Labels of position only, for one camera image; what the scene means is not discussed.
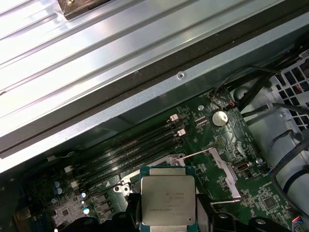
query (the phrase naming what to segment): metal panel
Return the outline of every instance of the metal panel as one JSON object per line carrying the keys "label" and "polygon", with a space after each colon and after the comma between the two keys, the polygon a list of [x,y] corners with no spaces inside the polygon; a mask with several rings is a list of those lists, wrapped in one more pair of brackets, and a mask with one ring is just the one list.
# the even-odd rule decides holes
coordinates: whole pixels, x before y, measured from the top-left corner
{"label": "metal panel", "polygon": [[0,160],[0,173],[55,147],[64,150],[93,145],[94,138],[107,139],[198,95],[243,65],[264,60],[290,46],[309,29],[308,22],[309,13],[306,13],[186,70],[186,78],[182,80],[173,76],[10,156],[4,153],[6,158]]}
{"label": "metal panel", "polygon": [[115,0],[72,21],[52,0],[9,1],[0,136],[281,1]]}

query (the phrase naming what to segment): chip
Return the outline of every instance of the chip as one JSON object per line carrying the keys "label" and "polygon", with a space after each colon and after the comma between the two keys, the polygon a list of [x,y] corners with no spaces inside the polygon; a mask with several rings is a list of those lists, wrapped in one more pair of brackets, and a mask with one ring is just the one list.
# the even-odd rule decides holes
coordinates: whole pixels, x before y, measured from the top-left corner
{"label": "chip", "polygon": [[66,215],[69,215],[69,212],[68,212],[68,210],[66,209],[66,210],[62,211],[62,214],[63,214],[63,216],[66,216]]}
{"label": "chip", "polygon": [[270,209],[270,208],[272,208],[276,205],[276,203],[275,203],[275,201],[272,197],[265,199],[264,203],[265,203],[267,209]]}

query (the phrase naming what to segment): capacitor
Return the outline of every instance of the capacitor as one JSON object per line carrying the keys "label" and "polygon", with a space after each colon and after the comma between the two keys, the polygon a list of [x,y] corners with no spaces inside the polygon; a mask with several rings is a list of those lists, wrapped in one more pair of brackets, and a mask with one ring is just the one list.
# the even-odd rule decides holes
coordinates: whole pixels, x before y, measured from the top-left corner
{"label": "capacitor", "polygon": [[56,189],[56,193],[57,193],[58,195],[60,195],[60,194],[62,193],[62,188],[57,188],[57,189]]}
{"label": "capacitor", "polygon": [[261,163],[263,163],[263,159],[262,158],[256,158],[255,162],[257,164],[261,164]]}
{"label": "capacitor", "polygon": [[58,187],[60,187],[60,183],[58,181],[55,181],[54,186],[55,186],[55,188],[58,188]]}
{"label": "capacitor", "polygon": [[224,111],[216,111],[211,116],[211,123],[216,127],[223,127],[228,123],[228,117]]}
{"label": "capacitor", "polygon": [[90,210],[86,207],[86,208],[83,210],[83,213],[84,213],[84,214],[89,214],[89,213],[90,213]]}

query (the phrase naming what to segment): integrated circuit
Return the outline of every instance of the integrated circuit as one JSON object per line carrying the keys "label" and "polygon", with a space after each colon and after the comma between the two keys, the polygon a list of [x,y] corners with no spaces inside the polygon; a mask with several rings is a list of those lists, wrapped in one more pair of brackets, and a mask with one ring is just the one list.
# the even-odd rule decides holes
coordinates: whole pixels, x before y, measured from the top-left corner
{"label": "integrated circuit", "polygon": [[276,205],[276,202],[272,197],[269,197],[264,200],[264,204],[266,205],[267,209],[270,209]]}
{"label": "integrated circuit", "polygon": [[[227,91],[220,91],[220,97],[232,99]],[[263,154],[259,149],[252,149],[257,144],[241,113],[237,108],[226,110],[224,116],[228,120],[224,124],[211,123],[214,112],[224,110],[222,102],[212,104],[212,101],[206,92],[83,151],[80,156],[67,158],[66,165],[59,163],[52,172],[46,171],[28,181],[26,193],[42,202],[42,211],[53,225],[62,226],[85,214],[104,222],[115,213],[124,212],[127,195],[130,191],[140,192],[141,183],[145,224],[155,225],[169,217],[168,224],[187,226],[196,221],[190,213],[195,201],[187,198],[195,195],[192,183],[159,175],[149,175],[140,181],[139,169],[148,165],[173,165],[167,160],[162,165],[161,160],[196,154],[183,159],[182,166],[196,168],[198,191],[208,194],[214,202],[235,197],[240,200],[236,204],[221,204],[220,211],[235,215],[245,224],[259,216],[272,218],[289,228],[292,218],[285,210],[286,202],[271,185],[265,167],[256,164],[256,158]],[[61,192],[54,189],[55,181],[60,183]],[[188,204],[186,212],[174,206],[166,207],[168,200],[170,205],[177,205],[180,197]],[[183,218],[174,220],[170,217],[172,213]]]}

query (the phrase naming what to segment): wire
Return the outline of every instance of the wire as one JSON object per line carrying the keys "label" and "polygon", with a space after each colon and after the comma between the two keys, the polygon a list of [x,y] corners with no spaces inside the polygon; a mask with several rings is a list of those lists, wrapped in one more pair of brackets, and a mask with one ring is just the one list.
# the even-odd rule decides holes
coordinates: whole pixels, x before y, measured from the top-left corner
{"label": "wire", "polygon": [[273,70],[273,69],[269,69],[269,68],[265,68],[265,67],[258,67],[255,65],[246,65],[238,70],[236,70],[235,72],[233,72],[232,74],[230,74],[227,78],[225,78],[223,81],[221,81],[221,83],[216,87],[215,91],[214,91],[214,96],[217,95],[219,89],[227,82],[229,81],[231,78],[235,77],[237,74],[239,74],[240,72],[246,70],[246,69],[255,69],[255,70],[260,70],[260,71],[265,71],[268,73],[272,73],[272,74],[280,74],[279,71],[277,70]]}
{"label": "wire", "polygon": [[241,116],[242,116],[242,117],[249,117],[249,116],[252,116],[252,115],[261,113],[261,112],[263,112],[263,111],[265,111],[265,110],[268,110],[268,109],[269,109],[268,105],[263,105],[263,106],[261,106],[261,107],[255,109],[255,110],[252,110],[252,111],[243,113]]}
{"label": "wire", "polygon": [[309,167],[306,166],[304,169],[298,171],[297,173],[293,174],[289,179],[288,181],[285,183],[284,185],[284,188],[283,188],[283,191],[285,193],[288,193],[290,187],[292,186],[292,184],[298,179],[300,178],[301,176],[303,175],[306,175],[306,174],[309,174]]}
{"label": "wire", "polygon": [[[282,104],[282,103],[273,103],[272,105],[274,107],[278,107],[278,108],[281,107],[281,108],[285,108],[285,109],[288,109],[288,110],[291,110],[291,111],[295,111],[295,112],[298,112],[302,115],[309,115],[309,109],[306,109],[306,108],[301,107],[301,106],[293,106],[293,105],[287,105],[287,104]],[[242,117],[249,117],[249,116],[255,115],[257,113],[261,113],[263,111],[266,111],[268,109],[269,109],[269,107],[267,105],[263,105],[263,106],[255,109],[255,110],[243,113]]]}
{"label": "wire", "polygon": [[298,213],[305,218],[307,221],[309,221],[309,215],[303,211],[300,207],[298,207],[291,198],[283,191],[281,186],[279,185],[277,181],[277,174],[291,161],[293,160],[301,151],[303,151],[305,148],[309,146],[309,138],[306,138],[302,140],[300,143],[298,143],[289,153],[287,153],[277,164],[275,167],[273,174],[271,175],[271,182],[275,189],[278,191],[278,193],[285,198],[287,203]]}
{"label": "wire", "polygon": [[300,114],[304,114],[304,115],[309,115],[309,109],[306,109],[304,107],[301,106],[293,106],[293,105],[287,105],[287,104],[282,104],[282,103],[273,103],[274,107],[282,107],[288,110],[292,110],[295,112],[298,112]]}
{"label": "wire", "polygon": [[297,222],[297,221],[299,221],[299,220],[301,220],[301,218],[300,218],[300,216],[297,216],[296,218],[294,218],[294,219],[292,220],[292,223],[295,223],[295,222]]}
{"label": "wire", "polygon": [[268,148],[267,148],[267,157],[269,157],[269,154],[273,148],[273,146],[275,145],[275,143],[281,139],[281,138],[284,138],[285,136],[287,136],[288,134],[294,134],[294,131],[293,130],[287,130],[285,132],[283,132],[282,134],[278,135],[277,137],[275,137],[271,142],[270,144],[268,145]]}

